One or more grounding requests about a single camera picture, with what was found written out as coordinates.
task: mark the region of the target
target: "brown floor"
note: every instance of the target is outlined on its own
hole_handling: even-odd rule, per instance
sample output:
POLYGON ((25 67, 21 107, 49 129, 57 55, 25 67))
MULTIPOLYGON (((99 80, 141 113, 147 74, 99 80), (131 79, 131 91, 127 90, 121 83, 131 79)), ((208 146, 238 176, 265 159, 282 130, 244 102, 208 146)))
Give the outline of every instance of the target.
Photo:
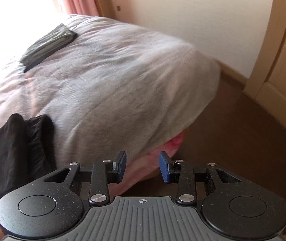
MULTIPOLYGON (((218 163, 286 200, 286 130, 242 90, 241 84, 222 76, 216 98, 191 125, 176 159, 218 163)), ((176 189, 158 175, 125 195, 173 195, 176 189)))

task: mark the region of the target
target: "silver screw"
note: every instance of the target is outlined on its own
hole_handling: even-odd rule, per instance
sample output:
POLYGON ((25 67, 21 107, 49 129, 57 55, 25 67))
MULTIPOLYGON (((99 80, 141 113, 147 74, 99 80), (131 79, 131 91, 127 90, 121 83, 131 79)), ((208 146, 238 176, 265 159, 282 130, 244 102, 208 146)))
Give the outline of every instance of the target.
POLYGON ((96 194, 91 196, 91 200, 93 202, 103 202, 107 199, 107 197, 103 194, 96 194))
POLYGON ((179 200, 182 202, 192 202, 194 200, 194 197, 190 194, 183 194, 179 196, 179 200))

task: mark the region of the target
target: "folded gray shirt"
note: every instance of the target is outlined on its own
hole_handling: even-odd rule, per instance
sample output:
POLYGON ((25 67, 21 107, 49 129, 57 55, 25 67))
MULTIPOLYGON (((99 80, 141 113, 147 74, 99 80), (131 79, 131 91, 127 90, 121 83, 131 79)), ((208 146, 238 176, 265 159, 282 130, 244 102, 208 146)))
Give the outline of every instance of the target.
POLYGON ((54 28, 31 45, 24 53, 20 59, 20 62, 26 66, 24 72, 40 64, 48 56, 74 41, 76 37, 77 33, 69 30, 64 24, 54 28))

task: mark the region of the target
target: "gray ribbed plate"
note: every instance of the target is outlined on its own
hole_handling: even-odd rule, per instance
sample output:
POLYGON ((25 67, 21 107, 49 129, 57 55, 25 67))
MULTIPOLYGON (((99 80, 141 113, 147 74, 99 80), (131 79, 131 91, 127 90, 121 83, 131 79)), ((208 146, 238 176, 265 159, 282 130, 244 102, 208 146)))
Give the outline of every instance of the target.
MULTIPOLYGON (((17 240, 12 237, 5 241, 17 240)), ((93 207, 70 232, 51 241, 228 241, 212 231, 192 207, 175 205, 170 197, 116 197, 93 207)), ((271 241, 281 241, 275 237, 271 241)))

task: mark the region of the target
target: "door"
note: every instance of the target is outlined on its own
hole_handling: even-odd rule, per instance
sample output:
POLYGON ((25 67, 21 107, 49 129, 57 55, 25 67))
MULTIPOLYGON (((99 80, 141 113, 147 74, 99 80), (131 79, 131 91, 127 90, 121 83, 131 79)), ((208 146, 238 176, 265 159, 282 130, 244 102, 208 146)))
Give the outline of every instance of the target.
POLYGON ((244 92, 286 128, 286 0, 273 0, 262 48, 244 92))

